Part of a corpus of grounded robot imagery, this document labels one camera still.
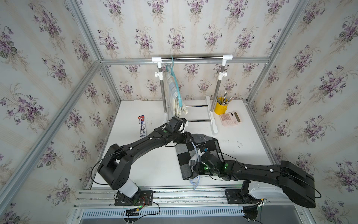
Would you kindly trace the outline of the blue cream plaid scarf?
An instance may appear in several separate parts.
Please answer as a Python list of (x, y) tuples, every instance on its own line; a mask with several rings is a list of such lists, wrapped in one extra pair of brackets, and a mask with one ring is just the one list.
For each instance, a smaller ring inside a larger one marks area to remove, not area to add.
[(188, 110), (180, 94), (180, 83), (175, 74), (173, 74), (174, 70), (172, 66), (166, 65), (163, 68), (165, 68), (164, 82), (169, 108), (173, 116), (183, 117), (188, 113)]

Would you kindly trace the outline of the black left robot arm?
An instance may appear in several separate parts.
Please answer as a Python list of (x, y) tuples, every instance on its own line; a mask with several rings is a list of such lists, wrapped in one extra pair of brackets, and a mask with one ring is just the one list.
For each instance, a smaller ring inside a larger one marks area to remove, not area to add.
[(191, 134), (184, 130), (186, 123), (185, 118), (174, 116), (168, 123), (154, 129), (138, 141), (122, 146), (111, 145), (100, 161), (97, 173), (113, 190), (119, 190), (129, 181), (132, 164), (143, 155), (169, 143), (190, 143)]

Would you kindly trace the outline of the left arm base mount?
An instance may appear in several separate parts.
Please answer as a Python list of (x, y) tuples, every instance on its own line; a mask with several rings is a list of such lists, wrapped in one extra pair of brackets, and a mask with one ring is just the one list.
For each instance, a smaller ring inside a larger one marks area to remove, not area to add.
[(131, 179), (117, 190), (114, 195), (115, 206), (138, 206), (153, 204), (153, 191), (141, 190), (140, 187)]

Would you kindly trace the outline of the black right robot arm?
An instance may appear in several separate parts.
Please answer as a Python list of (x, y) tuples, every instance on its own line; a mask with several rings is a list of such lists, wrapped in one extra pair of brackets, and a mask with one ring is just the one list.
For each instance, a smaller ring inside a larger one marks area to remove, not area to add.
[(193, 170), (196, 175), (217, 176), (224, 181), (271, 184), (282, 189), (295, 204), (309, 209), (316, 207), (314, 177), (289, 161), (281, 161), (277, 165), (253, 165), (234, 160), (222, 161), (206, 152)]

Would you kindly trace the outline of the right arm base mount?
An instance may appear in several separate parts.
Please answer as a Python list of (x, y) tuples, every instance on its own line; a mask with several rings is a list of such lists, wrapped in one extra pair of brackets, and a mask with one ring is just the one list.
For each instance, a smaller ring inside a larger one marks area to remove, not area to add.
[(226, 189), (228, 204), (259, 204), (265, 199), (288, 199), (277, 186), (256, 181), (244, 181), (240, 188)]

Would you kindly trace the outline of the black grey checkered scarf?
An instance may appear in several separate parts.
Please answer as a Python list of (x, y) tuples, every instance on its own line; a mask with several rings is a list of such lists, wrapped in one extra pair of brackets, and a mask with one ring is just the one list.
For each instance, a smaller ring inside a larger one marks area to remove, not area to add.
[(219, 141), (216, 138), (204, 134), (192, 135), (192, 143), (177, 144), (175, 146), (179, 167), (183, 180), (194, 179), (199, 175), (206, 175), (204, 165), (199, 162), (198, 156), (206, 152), (221, 153)]

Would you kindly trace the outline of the teal plastic clothes hanger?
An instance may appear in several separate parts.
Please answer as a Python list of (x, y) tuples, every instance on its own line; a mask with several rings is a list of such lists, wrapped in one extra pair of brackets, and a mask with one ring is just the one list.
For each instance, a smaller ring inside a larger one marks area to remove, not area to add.
[(172, 98), (175, 102), (175, 105), (181, 109), (183, 107), (183, 102), (182, 102), (182, 97), (181, 97), (181, 93), (180, 93), (180, 88), (179, 88), (179, 81), (175, 75), (175, 71), (174, 71), (174, 58), (173, 56), (170, 57), (170, 64), (166, 65), (166, 71), (168, 73), (168, 77), (169, 77), (169, 81), (171, 81), (170, 86), (170, 91), (172, 94)]

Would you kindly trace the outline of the light blue plastic clothes hanger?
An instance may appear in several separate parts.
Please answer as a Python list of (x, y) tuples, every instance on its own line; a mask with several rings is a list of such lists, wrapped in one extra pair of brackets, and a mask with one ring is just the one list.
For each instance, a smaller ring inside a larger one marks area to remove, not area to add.
[(201, 153), (199, 152), (197, 145), (192, 142), (192, 146), (195, 150), (195, 164), (192, 165), (192, 172), (196, 171), (197, 176), (190, 179), (190, 183), (194, 186), (193, 190), (196, 190), (200, 183), (200, 164), (201, 164)]

